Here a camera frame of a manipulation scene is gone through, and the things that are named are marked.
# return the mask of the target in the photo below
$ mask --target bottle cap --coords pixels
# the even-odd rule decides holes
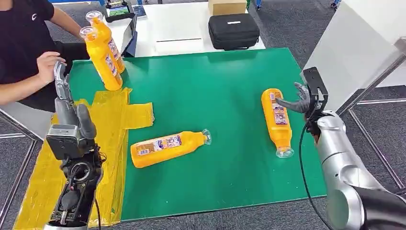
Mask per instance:
[[[103,22],[103,14],[100,11],[90,11],[86,14],[86,20],[91,25]]]
[[[280,158],[288,158],[293,156],[294,151],[291,147],[285,146],[285,147],[278,147],[276,149],[276,156]]]
[[[80,36],[85,39],[85,41],[93,41],[97,38],[97,29],[93,26],[85,26],[80,29]]]
[[[204,143],[206,145],[211,145],[212,143],[212,135],[210,134],[210,131],[208,129],[204,129],[202,131],[203,135],[204,135]]]

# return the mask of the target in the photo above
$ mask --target yellow bottle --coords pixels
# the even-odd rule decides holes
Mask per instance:
[[[166,137],[138,142],[131,146],[131,158],[137,168],[166,161],[195,151],[199,146],[212,143],[210,132],[183,131]]]
[[[108,46],[98,39],[98,32],[92,26],[83,27],[80,36],[86,42],[88,54],[100,75],[107,90],[114,91],[121,88],[123,80],[114,65],[113,56]]]
[[[103,14],[99,11],[90,11],[86,14],[86,20],[90,22],[90,25],[96,28],[99,32],[100,39],[109,46],[114,55],[114,59],[117,63],[118,72],[122,73],[125,70],[124,61],[121,57],[121,52],[117,49],[112,37],[112,31],[103,22]]]
[[[291,148],[292,130],[286,108],[276,103],[276,98],[283,99],[280,90],[265,90],[261,96],[262,108],[264,109],[269,136],[276,145],[276,155],[280,158],[287,158],[294,153]]]

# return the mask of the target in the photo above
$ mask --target green mat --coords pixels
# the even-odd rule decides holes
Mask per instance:
[[[278,88],[296,100],[301,82],[287,48],[125,59],[130,103],[152,102],[152,127],[130,130],[129,143],[181,131],[212,133],[195,152],[134,167],[127,157],[122,220],[143,219],[305,198],[298,142],[303,115],[289,111],[295,155],[279,159],[261,106],[261,94]],[[102,82],[91,62],[75,62],[70,86],[75,100],[90,103]],[[313,138],[305,134],[303,161],[312,196],[325,195]]]

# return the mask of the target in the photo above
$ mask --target black t-shirt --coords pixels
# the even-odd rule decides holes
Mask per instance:
[[[36,59],[56,51],[45,20],[54,16],[47,0],[13,0],[13,7],[0,11],[0,84],[15,83],[38,73]],[[32,108],[55,111],[55,85],[48,84],[20,102]]]

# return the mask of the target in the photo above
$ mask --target upright bottle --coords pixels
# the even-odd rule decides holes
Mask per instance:
[[[121,52],[117,49],[112,38],[112,31],[103,22],[103,14],[99,11],[90,11],[86,14],[86,20],[90,22],[90,25],[97,29],[100,39],[109,46],[114,55],[114,59],[116,60],[118,72],[124,72],[125,66],[123,58],[121,57]]]
[[[92,26],[83,27],[80,30],[80,36],[85,40],[88,54],[105,88],[110,91],[120,89],[123,80],[114,65],[109,47],[98,38],[97,30]]]

